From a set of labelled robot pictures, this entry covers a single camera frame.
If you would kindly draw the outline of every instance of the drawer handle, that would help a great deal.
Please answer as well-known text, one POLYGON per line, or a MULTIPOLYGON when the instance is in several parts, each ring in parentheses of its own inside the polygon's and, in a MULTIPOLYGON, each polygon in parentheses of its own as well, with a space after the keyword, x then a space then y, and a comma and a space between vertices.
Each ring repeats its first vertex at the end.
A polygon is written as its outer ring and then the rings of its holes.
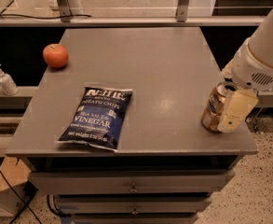
POLYGON ((131 214, 132 215, 138 215, 139 214, 139 212, 136 210, 136 208, 133 210, 133 211, 131 211, 131 214))
POLYGON ((132 188, 129 190, 130 193, 137 193, 138 190, 136 189, 135 185, 133 184, 132 188))

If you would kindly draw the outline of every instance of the gray tabletop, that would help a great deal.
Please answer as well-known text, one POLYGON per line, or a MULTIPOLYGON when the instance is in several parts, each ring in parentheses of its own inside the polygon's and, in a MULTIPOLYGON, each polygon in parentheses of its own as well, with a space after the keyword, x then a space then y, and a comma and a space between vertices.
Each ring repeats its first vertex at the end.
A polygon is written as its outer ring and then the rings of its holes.
POLYGON ((69 63, 48 69, 7 149, 17 157, 241 155, 256 152, 243 123, 211 133, 200 123, 211 89, 222 80, 196 27, 66 30, 69 63), (132 88, 117 152, 57 142, 85 86, 132 88))

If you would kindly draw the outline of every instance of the drawer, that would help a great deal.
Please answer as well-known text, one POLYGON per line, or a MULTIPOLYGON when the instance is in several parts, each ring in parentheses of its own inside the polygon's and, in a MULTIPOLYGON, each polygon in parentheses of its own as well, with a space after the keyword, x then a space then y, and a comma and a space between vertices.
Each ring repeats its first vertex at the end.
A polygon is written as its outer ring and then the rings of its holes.
POLYGON ((193 224, 197 214, 74 215, 75 224, 193 224))
POLYGON ((234 176, 223 171, 30 173, 29 180, 50 195, 213 192, 234 176))
POLYGON ((62 197, 56 204, 64 213, 71 214, 149 214, 149 213, 196 213, 204 211, 210 198, 175 196, 127 195, 62 197))

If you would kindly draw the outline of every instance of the cardboard box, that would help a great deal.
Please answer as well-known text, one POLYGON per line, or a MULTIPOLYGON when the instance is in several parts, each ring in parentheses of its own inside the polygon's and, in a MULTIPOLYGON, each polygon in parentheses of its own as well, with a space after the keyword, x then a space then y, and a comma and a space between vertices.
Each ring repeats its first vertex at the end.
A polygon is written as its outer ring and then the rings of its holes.
MULTIPOLYGON (((11 187, 23 198, 29 168, 22 161, 17 162, 16 158, 5 157, 0 169, 11 187)), ((0 174, 0 217, 14 217, 21 206, 23 202, 0 174)))

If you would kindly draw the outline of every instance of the hand sanitizer bottle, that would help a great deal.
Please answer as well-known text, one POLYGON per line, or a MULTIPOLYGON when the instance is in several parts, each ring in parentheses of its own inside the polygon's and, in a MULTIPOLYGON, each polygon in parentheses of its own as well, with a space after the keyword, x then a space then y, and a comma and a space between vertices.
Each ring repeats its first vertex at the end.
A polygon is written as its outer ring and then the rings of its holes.
POLYGON ((16 94, 19 90, 12 77, 3 72, 2 69, 0 69, 0 87, 3 89, 4 93, 9 96, 16 94))

